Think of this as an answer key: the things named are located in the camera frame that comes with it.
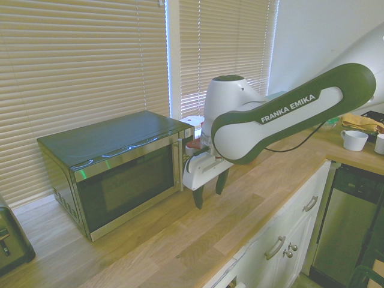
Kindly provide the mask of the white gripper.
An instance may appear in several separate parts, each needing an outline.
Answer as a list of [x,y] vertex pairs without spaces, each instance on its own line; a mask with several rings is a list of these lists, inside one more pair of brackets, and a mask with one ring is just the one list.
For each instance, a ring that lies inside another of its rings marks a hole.
[[202,209],[204,184],[218,176],[215,192],[222,194],[229,174],[230,162],[208,152],[191,157],[184,168],[183,184],[193,191],[195,206]]

